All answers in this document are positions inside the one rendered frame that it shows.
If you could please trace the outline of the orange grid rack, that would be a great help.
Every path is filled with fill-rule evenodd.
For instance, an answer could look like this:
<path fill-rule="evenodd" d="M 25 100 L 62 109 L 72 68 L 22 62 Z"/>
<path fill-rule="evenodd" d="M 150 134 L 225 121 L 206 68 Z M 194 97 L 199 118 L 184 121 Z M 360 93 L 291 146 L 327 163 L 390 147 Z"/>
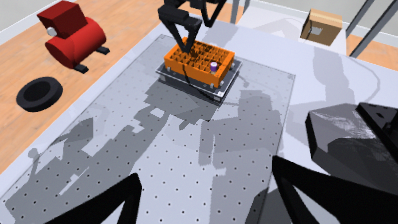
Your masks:
<path fill-rule="evenodd" d="M 234 55 L 234 52 L 195 40 L 189 53 L 186 54 L 185 52 L 182 52 L 178 44 L 176 44 L 171 49 L 171 51 L 164 57 L 164 61 L 166 68 L 170 67 L 172 71 L 183 74 L 209 85 L 211 85 L 212 83 L 214 84 L 214 87 L 218 88 L 220 82 L 224 79 L 225 75 L 227 74 L 233 63 Z M 216 71 L 215 75 L 210 73 L 210 65 L 212 62 L 216 62 L 218 65 L 218 71 Z"/>

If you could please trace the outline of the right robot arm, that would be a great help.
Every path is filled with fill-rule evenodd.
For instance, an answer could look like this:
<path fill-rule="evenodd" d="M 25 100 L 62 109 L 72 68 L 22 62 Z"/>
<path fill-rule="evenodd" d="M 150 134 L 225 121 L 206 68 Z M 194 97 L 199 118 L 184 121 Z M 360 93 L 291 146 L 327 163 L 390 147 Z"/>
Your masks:
<path fill-rule="evenodd" d="M 398 162 L 398 108 L 359 102 L 356 109 Z"/>

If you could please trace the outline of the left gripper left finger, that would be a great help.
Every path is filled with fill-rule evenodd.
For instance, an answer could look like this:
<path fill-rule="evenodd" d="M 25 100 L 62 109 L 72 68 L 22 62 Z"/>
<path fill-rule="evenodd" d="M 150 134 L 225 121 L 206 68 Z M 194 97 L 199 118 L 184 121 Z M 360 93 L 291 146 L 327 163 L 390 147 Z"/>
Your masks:
<path fill-rule="evenodd" d="M 141 192 L 139 176 L 132 173 L 96 197 L 44 224 L 101 224 L 122 203 L 117 224 L 136 224 Z"/>

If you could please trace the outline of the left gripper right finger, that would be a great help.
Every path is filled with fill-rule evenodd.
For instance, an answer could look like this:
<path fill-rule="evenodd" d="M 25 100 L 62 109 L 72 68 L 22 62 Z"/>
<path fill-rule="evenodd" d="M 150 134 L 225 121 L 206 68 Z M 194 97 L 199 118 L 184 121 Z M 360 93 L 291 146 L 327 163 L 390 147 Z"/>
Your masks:
<path fill-rule="evenodd" d="M 293 224 L 320 224 L 295 187 L 340 224 L 398 224 L 398 195 L 317 172 L 277 155 L 272 156 L 272 174 Z"/>

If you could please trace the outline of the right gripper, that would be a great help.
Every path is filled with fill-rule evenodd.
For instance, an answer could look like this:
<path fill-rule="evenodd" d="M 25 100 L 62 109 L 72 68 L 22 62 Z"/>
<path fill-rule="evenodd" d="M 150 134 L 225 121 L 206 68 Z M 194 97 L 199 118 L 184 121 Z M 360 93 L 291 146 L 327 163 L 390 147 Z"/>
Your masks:
<path fill-rule="evenodd" d="M 205 27 L 211 28 L 227 0 L 164 0 L 164 5 L 157 9 L 160 21 L 175 38 L 181 51 L 189 53 L 201 27 L 202 20 L 189 16 L 189 11 L 178 9 L 186 1 L 190 2 L 191 8 L 201 10 Z M 210 20 L 208 19 L 206 1 L 207 3 L 218 4 Z M 184 29 L 189 32 L 186 45 L 184 45 L 175 24 L 184 26 Z"/>

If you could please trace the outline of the purple vial with white cap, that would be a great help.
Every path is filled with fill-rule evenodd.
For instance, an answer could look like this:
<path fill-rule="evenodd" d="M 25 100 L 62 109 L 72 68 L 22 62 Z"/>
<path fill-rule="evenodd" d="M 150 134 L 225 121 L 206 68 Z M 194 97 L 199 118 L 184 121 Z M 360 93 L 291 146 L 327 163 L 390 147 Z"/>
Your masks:
<path fill-rule="evenodd" d="M 211 65 L 210 65 L 210 73 L 215 75 L 216 71 L 217 71 L 217 63 L 216 62 L 212 62 Z"/>

